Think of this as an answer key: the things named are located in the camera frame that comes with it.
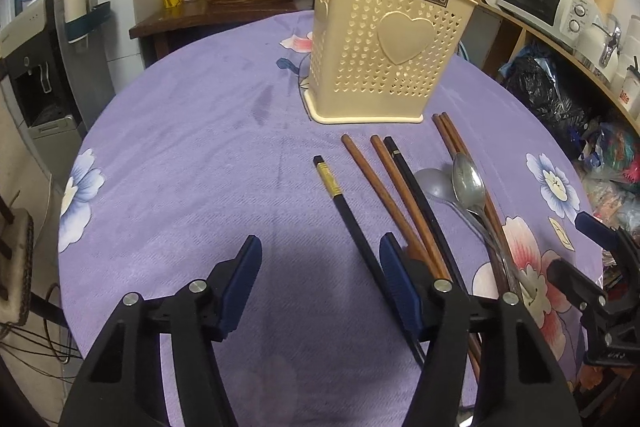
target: blue gripper pad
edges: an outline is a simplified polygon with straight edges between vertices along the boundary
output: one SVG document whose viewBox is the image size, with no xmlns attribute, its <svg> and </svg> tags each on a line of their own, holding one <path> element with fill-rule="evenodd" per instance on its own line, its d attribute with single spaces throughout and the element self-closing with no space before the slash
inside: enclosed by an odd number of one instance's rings
<svg viewBox="0 0 640 427">
<path fill-rule="evenodd" d="M 262 264 L 262 244 L 255 235 L 247 237 L 235 259 L 225 263 L 237 263 L 220 298 L 218 328 L 224 337 L 235 331 L 244 312 L 244 306 L 254 287 L 255 278 Z"/>
<path fill-rule="evenodd" d="M 404 329 L 418 337 L 424 328 L 420 296 L 399 257 L 400 246 L 392 233 L 380 239 L 380 264 Z"/>
<path fill-rule="evenodd" d="M 578 212 L 575 217 L 575 228 L 605 250 L 618 249 L 618 234 L 591 214 Z"/>
</svg>

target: purple tablecloth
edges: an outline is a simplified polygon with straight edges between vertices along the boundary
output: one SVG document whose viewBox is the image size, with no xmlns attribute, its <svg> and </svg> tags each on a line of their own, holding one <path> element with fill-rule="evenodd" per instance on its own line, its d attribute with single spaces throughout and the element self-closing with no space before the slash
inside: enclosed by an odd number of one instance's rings
<svg viewBox="0 0 640 427">
<path fill-rule="evenodd" d="M 94 180 L 94 188 L 80 183 L 75 198 L 84 194 L 78 205 L 85 216 L 90 208 L 91 218 L 78 241 L 61 246 L 63 306 L 85 355 L 125 293 L 171 295 L 235 256 L 246 236 L 255 234 L 262 241 L 262 268 L 237 331 L 214 346 L 239 425 L 399 426 L 418 367 L 319 180 L 313 156 L 324 156 L 377 251 L 383 233 L 394 232 L 401 242 L 402 236 L 340 136 L 353 137 L 396 196 L 369 136 L 392 135 L 414 170 L 442 167 L 449 155 L 430 116 L 447 111 L 503 222 L 521 217 L 538 255 L 553 249 L 597 279 L 600 249 L 552 210 L 540 179 L 527 168 L 527 154 L 546 155 L 575 188 L 580 210 L 590 210 L 560 148 L 507 91 L 458 57 L 421 124 L 309 121 L 297 76 L 276 61 L 300 63 L 303 55 L 279 42 L 311 28 L 311 14 L 304 12 L 202 39 L 148 68 L 111 102 L 82 144 L 84 166 L 74 170 L 80 177 L 91 168 L 85 181 Z M 80 208 L 76 201 L 69 213 Z M 486 250 L 448 206 L 432 206 L 471 288 Z M 575 252 L 562 246 L 549 217 L 564 227 Z M 571 380 L 577 314 L 570 310 L 561 319 L 567 347 L 560 362 Z M 167 407 L 178 426 L 170 353 L 163 338 Z M 472 404 L 474 396 L 468 374 L 464 403 Z"/>
</svg>

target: beige plastic basket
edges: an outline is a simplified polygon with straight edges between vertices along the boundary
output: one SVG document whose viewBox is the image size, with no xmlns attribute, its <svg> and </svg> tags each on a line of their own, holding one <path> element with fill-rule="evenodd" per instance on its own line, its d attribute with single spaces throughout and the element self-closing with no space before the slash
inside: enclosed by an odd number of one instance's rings
<svg viewBox="0 0 640 427">
<path fill-rule="evenodd" d="M 473 0 L 316 0 L 304 100 L 320 123 L 421 122 Z"/>
</svg>

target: microwave oven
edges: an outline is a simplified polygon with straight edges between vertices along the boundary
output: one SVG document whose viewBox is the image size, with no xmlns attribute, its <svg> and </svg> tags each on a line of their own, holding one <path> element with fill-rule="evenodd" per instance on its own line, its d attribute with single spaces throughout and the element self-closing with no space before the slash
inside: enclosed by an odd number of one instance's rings
<svg viewBox="0 0 640 427">
<path fill-rule="evenodd" d="M 594 0 L 498 0 L 497 4 L 571 51 L 580 33 L 601 19 Z"/>
</svg>

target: spoon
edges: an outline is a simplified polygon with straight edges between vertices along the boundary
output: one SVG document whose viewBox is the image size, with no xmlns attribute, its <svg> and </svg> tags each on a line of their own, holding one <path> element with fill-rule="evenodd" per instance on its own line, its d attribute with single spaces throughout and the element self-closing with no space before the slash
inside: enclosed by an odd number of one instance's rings
<svg viewBox="0 0 640 427">
<path fill-rule="evenodd" d="M 487 241 L 494 250 L 496 249 L 494 240 L 486 229 L 482 227 L 480 223 L 473 218 L 471 213 L 458 201 L 456 193 L 453 190 L 451 178 L 446 172 L 440 169 L 421 169 L 417 171 L 414 176 L 425 194 L 452 206 L 458 211 L 460 216 L 462 216 L 463 220 L 466 221 L 469 228 L 478 232 L 482 239 Z"/>
<path fill-rule="evenodd" d="M 465 154 L 458 153 L 453 159 L 453 170 L 451 174 L 451 180 L 453 182 L 453 191 L 455 192 L 458 201 L 469 212 L 476 214 L 482 222 L 485 228 L 489 231 L 494 244 L 498 246 L 495 252 L 498 254 L 500 263 L 504 267 L 504 272 L 507 277 L 507 282 L 511 291 L 516 294 L 520 294 L 520 285 L 523 286 L 525 291 L 529 294 L 531 299 L 536 296 L 536 287 L 532 284 L 526 275 L 521 272 L 513 261 L 509 263 L 510 256 L 504 251 L 504 248 L 498 241 L 497 234 L 494 228 L 491 226 L 491 222 L 484 213 L 484 203 L 486 201 L 486 189 L 484 182 L 480 176 L 478 168 Z"/>
</svg>

